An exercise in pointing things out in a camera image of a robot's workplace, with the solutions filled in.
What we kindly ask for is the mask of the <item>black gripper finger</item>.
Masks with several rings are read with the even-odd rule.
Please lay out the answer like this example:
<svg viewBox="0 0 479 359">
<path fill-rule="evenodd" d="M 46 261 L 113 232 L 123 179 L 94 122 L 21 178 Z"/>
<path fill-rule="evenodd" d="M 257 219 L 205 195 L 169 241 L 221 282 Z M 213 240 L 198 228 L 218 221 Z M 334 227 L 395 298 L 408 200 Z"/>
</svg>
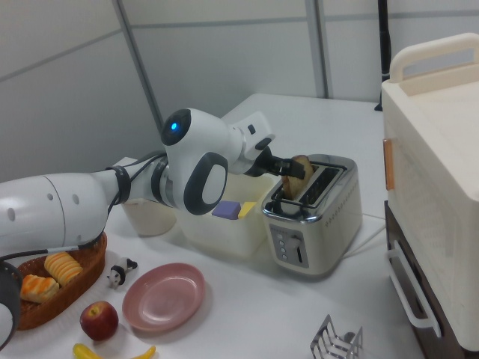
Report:
<svg viewBox="0 0 479 359">
<path fill-rule="evenodd" d="M 309 161 L 281 160 L 275 165 L 278 175 L 283 177 L 304 178 L 306 170 L 311 167 Z"/>
<path fill-rule="evenodd" d="M 269 167 L 290 167 L 293 163 L 292 159 L 284 159 L 273 154 L 269 154 L 266 161 Z"/>
</svg>

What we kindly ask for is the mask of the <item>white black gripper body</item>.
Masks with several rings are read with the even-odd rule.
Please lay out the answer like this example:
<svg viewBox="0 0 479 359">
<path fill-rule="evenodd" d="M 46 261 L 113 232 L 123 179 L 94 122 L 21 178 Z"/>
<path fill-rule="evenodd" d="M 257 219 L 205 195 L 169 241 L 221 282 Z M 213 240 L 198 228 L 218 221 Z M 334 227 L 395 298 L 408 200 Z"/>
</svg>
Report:
<svg viewBox="0 0 479 359">
<path fill-rule="evenodd" d="M 230 125 L 233 149 L 230 155 L 230 172 L 245 174 L 260 154 L 275 139 L 268 120 L 260 111 Z"/>
</svg>

